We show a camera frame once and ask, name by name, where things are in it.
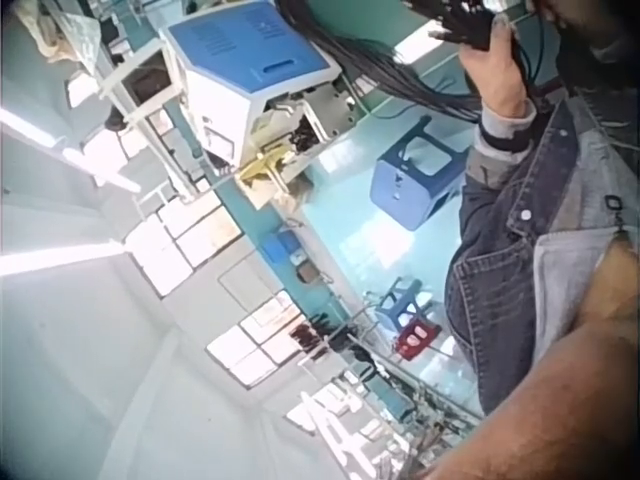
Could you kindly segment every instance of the cable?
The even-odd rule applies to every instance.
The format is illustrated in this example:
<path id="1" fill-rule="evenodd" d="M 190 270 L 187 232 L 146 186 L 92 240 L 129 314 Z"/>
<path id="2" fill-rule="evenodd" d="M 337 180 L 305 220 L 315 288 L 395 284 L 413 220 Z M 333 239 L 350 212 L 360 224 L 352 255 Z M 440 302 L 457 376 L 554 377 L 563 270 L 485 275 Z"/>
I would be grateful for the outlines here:
<path id="1" fill-rule="evenodd" d="M 356 72 L 366 75 L 388 95 L 465 122 L 479 121 L 481 100 L 477 94 L 444 93 L 438 86 L 424 84 L 411 66 L 397 61 L 396 52 L 387 45 L 332 32 L 322 25 L 313 15 L 307 1 L 275 0 L 275 5 L 292 28 L 333 56 L 339 64 L 350 66 Z M 416 13 L 440 22 L 444 28 L 444 32 L 439 35 L 442 40 L 488 50 L 495 14 L 481 0 L 410 0 L 404 3 Z M 527 53 L 517 41 L 513 45 L 513 56 L 525 83 L 528 86 L 534 85 L 535 72 Z M 361 95 L 355 92 L 350 82 L 347 85 L 352 87 L 354 100 L 363 108 Z M 409 108 L 389 118 L 397 118 L 407 110 Z"/>
<path id="2" fill-rule="evenodd" d="M 360 107 L 360 109 L 367 115 L 371 115 L 373 118 L 377 118 L 378 120 L 395 120 L 396 118 L 399 118 L 405 113 L 407 113 L 409 110 L 412 110 L 413 108 L 420 106 L 417 103 L 412 103 L 411 105 L 407 105 L 406 107 L 400 109 L 398 112 L 392 115 L 378 115 L 365 105 L 364 101 L 362 100 L 364 95 L 357 91 L 357 88 L 354 85 L 354 82 L 349 77 L 347 77 L 344 73 L 341 76 L 342 76 L 342 80 L 347 86 L 347 90 L 349 90 L 351 97 L 356 102 L 358 107 Z M 451 78 L 445 77 L 440 81 L 440 83 L 438 83 L 438 85 L 436 85 L 435 88 L 438 89 L 440 87 L 442 88 L 442 90 L 446 90 L 447 88 L 452 86 L 454 83 L 455 83 L 454 80 L 452 80 Z"/>
<path id="3" fill-rule="evenodd" d="M 540 50 L 538 50 L 538 63 L 536 64 L 536 69 L 533 72 L 533 81 L 537 82 L 538 80 L 538 75 L 540 75 L 540 70 L 542 70 L 542 61 L 544 60 L 544 49 L 545 49 L 545 41 L 544 41 L 544 22 L 543 22 L 543 18 L 542 18 L 542 14 L 540 12 L 540 10 L 537 10 L 538 13 L 538 34 L 539 34 L 539 48 Z"/>

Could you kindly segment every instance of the blue machine cover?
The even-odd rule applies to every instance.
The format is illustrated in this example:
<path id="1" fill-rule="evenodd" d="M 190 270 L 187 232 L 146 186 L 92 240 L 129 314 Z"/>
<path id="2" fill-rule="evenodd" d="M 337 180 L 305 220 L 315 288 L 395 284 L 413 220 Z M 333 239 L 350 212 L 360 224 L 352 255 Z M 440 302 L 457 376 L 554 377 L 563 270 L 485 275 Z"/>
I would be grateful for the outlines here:
<path id="1" fill-rule="evenodd" d="M 169 32 L 195 67 L 249 93 L 329 66 L 268 2 L 213 11 Z"/>

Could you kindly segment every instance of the red stool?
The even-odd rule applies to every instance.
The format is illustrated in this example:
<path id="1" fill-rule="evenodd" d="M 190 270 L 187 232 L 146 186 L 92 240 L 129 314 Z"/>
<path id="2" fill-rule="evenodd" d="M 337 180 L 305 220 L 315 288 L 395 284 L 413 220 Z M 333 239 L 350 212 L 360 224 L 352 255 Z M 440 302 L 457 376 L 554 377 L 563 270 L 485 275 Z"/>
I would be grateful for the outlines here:
<path id="1" fill-rule="evenodd" d="M 413 317 L 402 329 L 394 349 L 405 360 L 413 360 L 420 352 L 427 348 L 438 337 L 442 327 L 435 323 L 425 322 L 419 317 Z"/>

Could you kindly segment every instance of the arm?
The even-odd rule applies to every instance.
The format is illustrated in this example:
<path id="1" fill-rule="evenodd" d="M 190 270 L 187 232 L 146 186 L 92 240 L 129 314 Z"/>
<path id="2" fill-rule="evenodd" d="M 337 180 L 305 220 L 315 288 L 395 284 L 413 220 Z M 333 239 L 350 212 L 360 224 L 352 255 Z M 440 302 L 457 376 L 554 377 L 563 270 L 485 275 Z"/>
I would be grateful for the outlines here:
<path id="1" fill-rule="evenodd" d="M 419 478 L 638 478 L 625 476 L 637 449 L 638 406 L 638 258 L 628 243 L 615 241 L 574 331 L 467 441 Z"/>
<path id="2" fill-rule="evenodd" d="M 515 141 L 536 117 L 527 99 L 522 75 L 511 55 L 513 32 L 508 18 L 495 17 L 488 52 L 460 48 L 460 62 L 483 101 L 481 127 L 467 160 L 460 226 L 463 246 L 480 233 L 484 217 L 514 168 L 529 154 L 533 142 Z"/>
<path id="3" fill-rule="evenodd" d="M 528 131 L 536 117 L 536 109 L 529 99 L 525 99 L 524 105 L 522 118 L 501 116 L 485 105 L 481 118 L 484 127 L 482 130 L 503 141 L 510 141 L 519 132 Z M 462 190 L 460 208 L 460 234 L 463 243 L 465 239 L 475 238 L 480 233 L 484 216 L 498 198 L 514 168 L 533 148 L 533 141 L 529 141 L 527 147 L 520 152 L 501 151 L 489 145 L 484 135 L 476 127 L 473 148 L 467 160 L 466 185 Z"/>

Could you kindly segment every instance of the yellow part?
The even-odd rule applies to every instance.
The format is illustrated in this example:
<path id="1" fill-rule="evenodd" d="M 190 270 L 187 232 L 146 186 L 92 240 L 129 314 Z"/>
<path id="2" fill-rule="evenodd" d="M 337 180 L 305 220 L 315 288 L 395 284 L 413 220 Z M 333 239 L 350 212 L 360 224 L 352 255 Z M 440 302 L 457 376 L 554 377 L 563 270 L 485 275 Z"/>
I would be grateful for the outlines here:
<path id="1" fill-rule="evenodd" d="M 256 158 L 241 168 L 238 172 L 238 178 L 240 180 L 248 180 L 259 173 L 268 174 L 268 170 L 275 171 L 278 160 L 284 158 L 289 151 L 290 149 L 287 145 L 279 145 L 269 150 L 262 157 Z"/>

